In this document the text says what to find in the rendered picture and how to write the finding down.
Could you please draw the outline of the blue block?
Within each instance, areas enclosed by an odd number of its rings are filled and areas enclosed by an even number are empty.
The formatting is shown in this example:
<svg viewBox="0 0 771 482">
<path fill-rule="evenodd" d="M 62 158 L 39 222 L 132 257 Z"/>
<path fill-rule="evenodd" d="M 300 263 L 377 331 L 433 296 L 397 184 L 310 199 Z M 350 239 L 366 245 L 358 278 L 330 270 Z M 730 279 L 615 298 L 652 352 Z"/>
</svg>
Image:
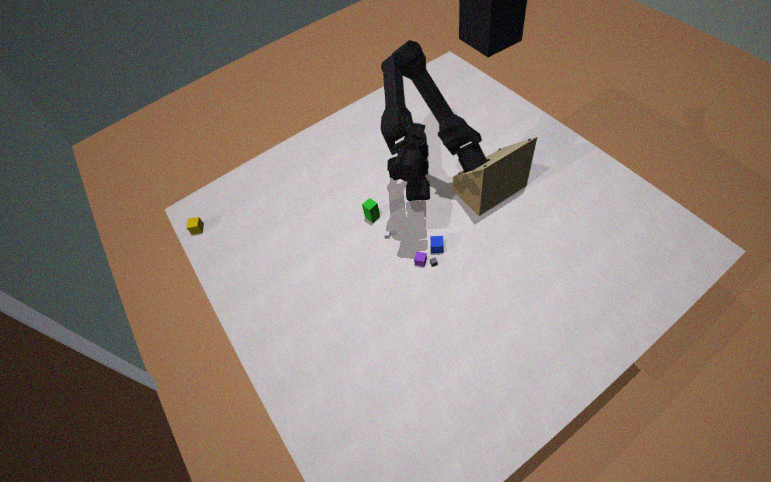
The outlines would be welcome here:
<svg viewBox="0 0 771 482">
<path fill-rule="evenodd" d="M 430 237 L 431 254 L 444 253 L 443 236 Z"/>
</svg>

